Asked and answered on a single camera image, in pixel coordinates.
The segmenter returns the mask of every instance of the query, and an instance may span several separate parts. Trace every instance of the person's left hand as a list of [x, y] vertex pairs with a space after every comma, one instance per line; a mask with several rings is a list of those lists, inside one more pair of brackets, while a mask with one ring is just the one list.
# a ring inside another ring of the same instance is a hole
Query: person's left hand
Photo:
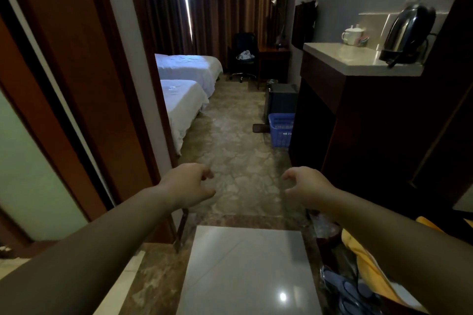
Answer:
[[168, 198], [173, 209], [189, 208], [215, 195], [215, 189], [201, 185], [208, 178], [213, 178], [209, 167], [184, 163], [171, 169], [156, 188]]

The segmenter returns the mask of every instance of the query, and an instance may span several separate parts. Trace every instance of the black kettle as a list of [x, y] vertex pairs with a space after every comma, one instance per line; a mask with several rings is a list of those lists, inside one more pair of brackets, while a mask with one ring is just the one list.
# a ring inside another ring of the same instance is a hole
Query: black kettle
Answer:
[[379, 56], [391, 68], [397, 63], [414, 63], [435, 22], [435, 9], [422, 4], [406, 7], [394, 21]]

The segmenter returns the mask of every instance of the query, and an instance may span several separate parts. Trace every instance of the chair backrest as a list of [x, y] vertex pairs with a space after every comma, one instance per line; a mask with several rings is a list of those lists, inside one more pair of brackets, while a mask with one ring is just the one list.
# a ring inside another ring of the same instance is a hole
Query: chair backrest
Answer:
[[233, 50], [238, 55], [245, 50], [255, 55], [258, 52], [258, 42], [254, 33], [237, 33], [233, 39]]

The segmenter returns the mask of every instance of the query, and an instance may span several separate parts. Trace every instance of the white bedspread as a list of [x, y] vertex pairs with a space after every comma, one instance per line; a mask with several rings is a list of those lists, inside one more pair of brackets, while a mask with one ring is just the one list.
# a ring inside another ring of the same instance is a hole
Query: white bedspread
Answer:
[[198, 83], [192, 80], [161, 80], [164, 102], [177, 154], [187, 130], [200, 110], [209, 103], [207, 95]]
[[216, 57], [199, 55], [154, 54], [161, 80], [193, 80], [210, 97], [215, 91], [215, 82], [223, 72]]

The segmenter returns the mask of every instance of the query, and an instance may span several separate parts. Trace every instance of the countertop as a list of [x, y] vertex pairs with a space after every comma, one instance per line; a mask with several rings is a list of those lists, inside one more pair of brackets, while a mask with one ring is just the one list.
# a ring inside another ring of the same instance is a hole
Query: countertop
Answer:
[[397, 64], [392, 69], [379, 60], [380, 51], [342, 43], [305, 43], [307, 51], [346, 76], [420, 76], [420, 63]]

